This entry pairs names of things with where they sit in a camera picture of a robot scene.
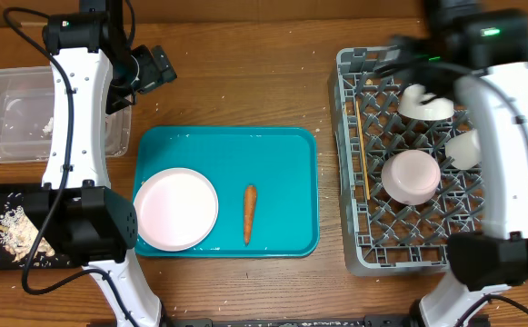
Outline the small white saucer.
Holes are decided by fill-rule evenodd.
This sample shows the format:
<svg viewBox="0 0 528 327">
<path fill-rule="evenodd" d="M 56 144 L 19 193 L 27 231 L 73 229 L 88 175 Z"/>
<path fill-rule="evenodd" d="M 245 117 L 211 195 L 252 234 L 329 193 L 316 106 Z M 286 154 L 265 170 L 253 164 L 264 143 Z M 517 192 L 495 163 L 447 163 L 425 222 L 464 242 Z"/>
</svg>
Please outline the small white saucer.
<svg viewBox="0 0 528 327">
<path fill-rule="evenodd" d="M 397 112 L 422 121 L 441 121 L 454 114 L 452 101 L 425 92 L 425 87 L 413 84 L 404 89 Z"/>
</svg>

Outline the white cup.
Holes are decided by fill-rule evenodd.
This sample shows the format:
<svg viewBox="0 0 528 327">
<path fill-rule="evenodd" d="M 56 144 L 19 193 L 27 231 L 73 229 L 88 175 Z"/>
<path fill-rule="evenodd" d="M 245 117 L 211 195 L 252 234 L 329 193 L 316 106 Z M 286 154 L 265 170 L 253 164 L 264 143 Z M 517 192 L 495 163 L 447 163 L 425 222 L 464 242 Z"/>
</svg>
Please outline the white cup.
<svg viewBox="0 0 528 327">
<path fill-rule="evenodd" d="M 482 161 L 478 133 L 472 130 L 450 139 L 445 144 L 445 154 L 453 159 L 452 166 L 469 170 Z"/>
</svg>

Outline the white napkin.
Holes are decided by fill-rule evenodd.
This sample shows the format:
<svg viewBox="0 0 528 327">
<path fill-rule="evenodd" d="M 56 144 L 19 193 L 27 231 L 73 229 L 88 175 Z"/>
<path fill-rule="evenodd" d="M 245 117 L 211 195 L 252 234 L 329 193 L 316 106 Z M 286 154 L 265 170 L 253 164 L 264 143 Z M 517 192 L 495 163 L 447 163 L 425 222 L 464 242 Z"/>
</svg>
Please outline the white napkin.
<svg viewBox="0 0 528 327">
<path fill-rule="evenodd" d="M 48 123 L 43 127 L 43 135 L 50 135 L 54 130 L 54 117 L 51 117 Z"/>
</svg>

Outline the white bowl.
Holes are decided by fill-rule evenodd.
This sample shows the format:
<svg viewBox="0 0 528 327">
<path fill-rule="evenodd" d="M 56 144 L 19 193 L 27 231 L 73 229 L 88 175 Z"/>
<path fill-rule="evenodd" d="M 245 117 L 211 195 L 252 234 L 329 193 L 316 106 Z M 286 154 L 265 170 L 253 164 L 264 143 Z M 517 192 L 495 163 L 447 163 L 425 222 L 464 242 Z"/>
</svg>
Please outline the white bowl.
<svg viewBox="0 0 528 327">
<path fill-rule="evenodd" d="M 419 150 L 406 150 L 391 157 L 384 163 L 381 175 L 387 194 L 407 205 L 419 205 L 432 199 L 441 180 L 438 163 Z"/>
</svg>

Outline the large white plate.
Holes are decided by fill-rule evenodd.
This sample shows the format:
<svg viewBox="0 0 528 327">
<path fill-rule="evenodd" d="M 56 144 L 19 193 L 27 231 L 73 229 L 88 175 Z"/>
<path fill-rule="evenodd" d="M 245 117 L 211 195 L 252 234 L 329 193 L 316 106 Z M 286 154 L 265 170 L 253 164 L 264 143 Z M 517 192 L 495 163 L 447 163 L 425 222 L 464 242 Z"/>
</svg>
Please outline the large white plate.
<svg viewBox="0 0 528 327">
<path fill-rule="evenodd" d="M 195 170 L 169 168 L 146 180 L 134 198 L 138 234 L 155 249 L 180 252 L 214 228 L 219 202 L 211 182 Z"/>
</svg>

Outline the orange carrot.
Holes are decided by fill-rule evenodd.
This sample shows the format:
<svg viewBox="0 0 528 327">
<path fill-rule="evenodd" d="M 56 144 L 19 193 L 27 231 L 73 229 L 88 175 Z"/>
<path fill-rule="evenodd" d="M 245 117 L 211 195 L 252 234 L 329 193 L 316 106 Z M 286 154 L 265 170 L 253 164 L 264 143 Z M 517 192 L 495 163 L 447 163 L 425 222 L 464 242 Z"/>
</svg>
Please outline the orange carrot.
<svg viewBox="0 0 528 327">
<path fill-rule="evenodd" d="M 254 223 L 254 213 L 257 200 L 257 191 L 253 185 L 246 187 L 244 192 L 244 244 L 248 245 Z"/>
</svg>

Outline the peanut and rice scraps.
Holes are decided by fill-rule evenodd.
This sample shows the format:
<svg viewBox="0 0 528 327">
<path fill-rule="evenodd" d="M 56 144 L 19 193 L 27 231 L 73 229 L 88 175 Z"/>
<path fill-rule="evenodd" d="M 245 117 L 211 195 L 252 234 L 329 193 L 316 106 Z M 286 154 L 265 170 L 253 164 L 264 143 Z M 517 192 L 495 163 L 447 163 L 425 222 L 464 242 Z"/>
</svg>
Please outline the peanut and rice scraps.
<svg viewBox="0 0 528 327">
<path fill-rule="evenodd" d="M 22 204 L 20 193 L 0 193 L 0 269 L 23 267 L 38 234 Z"/>
</svg>

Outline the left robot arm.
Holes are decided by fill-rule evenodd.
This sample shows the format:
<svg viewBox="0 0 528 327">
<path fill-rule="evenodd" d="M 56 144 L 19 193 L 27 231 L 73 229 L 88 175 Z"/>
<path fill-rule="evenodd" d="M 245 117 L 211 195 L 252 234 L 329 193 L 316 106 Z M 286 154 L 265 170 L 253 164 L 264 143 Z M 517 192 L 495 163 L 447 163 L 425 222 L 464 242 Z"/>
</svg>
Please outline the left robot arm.
<svg viewBox="0 0 528 327">
<path fill-rule="evenodd" d="M 23 208 L 37 240 L 95 280 L 118 325 L 167 326 L 134 251 L 134 206 L 112 189 L 106 166 L 106 117 L 176 78 L 161 47 L 134 46 L 135 29 L 124 25 L 132 9 L 83 1 L 74 14 L 47 17 L 37 49 L 52 67 L 54 130 L 40 189 Z"/>
</svg>

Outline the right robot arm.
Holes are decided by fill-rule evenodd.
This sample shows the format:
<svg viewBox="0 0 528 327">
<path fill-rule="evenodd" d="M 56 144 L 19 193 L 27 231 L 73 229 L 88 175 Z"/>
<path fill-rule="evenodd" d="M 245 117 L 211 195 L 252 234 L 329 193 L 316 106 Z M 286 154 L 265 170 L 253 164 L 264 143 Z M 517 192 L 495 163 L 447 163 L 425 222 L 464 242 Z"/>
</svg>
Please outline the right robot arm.
<svg viewBox="0 0 528 327">
<path fill-rule="evenodd" d="M 397 37 L 377 74 L 467 108 L 481 147 L 483 228 L 448 238 L 448 272 L 403 324 L 485 326 L 480 309 L 528 280 L 528 16 L 475 1 L 422 8 L 428 37 Z"/>
</svg>

